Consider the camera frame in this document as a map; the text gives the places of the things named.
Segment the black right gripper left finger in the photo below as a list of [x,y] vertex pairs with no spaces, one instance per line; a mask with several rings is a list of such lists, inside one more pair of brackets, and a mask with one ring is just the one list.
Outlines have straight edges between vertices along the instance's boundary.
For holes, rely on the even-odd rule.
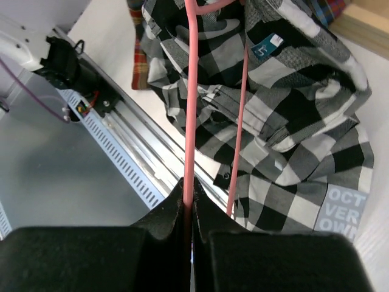
[[189,291],[192,198],[180,179],[129,226],[27,227],[1,242],[2,291]]

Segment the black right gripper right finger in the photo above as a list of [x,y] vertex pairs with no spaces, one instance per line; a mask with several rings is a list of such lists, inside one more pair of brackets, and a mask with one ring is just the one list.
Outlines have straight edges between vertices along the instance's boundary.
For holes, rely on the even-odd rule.
[[194,179],[196,291],[373,291],[352,244],[319,232],[250,232]]

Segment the black white checkered shirt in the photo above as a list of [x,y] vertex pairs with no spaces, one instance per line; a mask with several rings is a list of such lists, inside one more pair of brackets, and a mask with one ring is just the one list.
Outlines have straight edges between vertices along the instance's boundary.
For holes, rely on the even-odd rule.
[[238,122],[235,220],[250,231],[353,240],[374,155],[356,111],[371,88],[306,1],[234,1],[197,17],[195,147],[228,189]]

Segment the pink wire hanger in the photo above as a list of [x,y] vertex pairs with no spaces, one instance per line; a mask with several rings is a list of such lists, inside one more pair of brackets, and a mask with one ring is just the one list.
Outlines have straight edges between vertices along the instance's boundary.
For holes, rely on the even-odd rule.
[[[185,132],[185,163],[184,163],[184,206],[186,211],[191,211],[194,192],[195,169],[195,132],[196,132],[196,108],[198,86],[198,15],[215,12],[231,4],[232,1],[216,1],[211,4],[199,6],[196,1],[185,1],[185,9],[189,24],[189,62],[188,62],[188,95],[187,118]],[[241,136],[243,129],[244,104],[246,98],[246,83],[248,73],[248,48],[244,48],[243,75],[241,79],[241,96],[239,103],[238,129],[236,135],[233,169],[230,177],[229,197],[226,213],[232,215],[235,199],[236,180],[238,173],[239,151],[241,148]]]

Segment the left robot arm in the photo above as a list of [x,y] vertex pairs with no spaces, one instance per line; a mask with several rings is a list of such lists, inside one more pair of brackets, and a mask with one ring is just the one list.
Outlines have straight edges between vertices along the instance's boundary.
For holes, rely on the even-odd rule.
[[81,62],[83,48],[83,40],[72,45],[55,35],[1,19],[1,53],[57,89],[72,89],[88,95],[98,88],[98,75]]

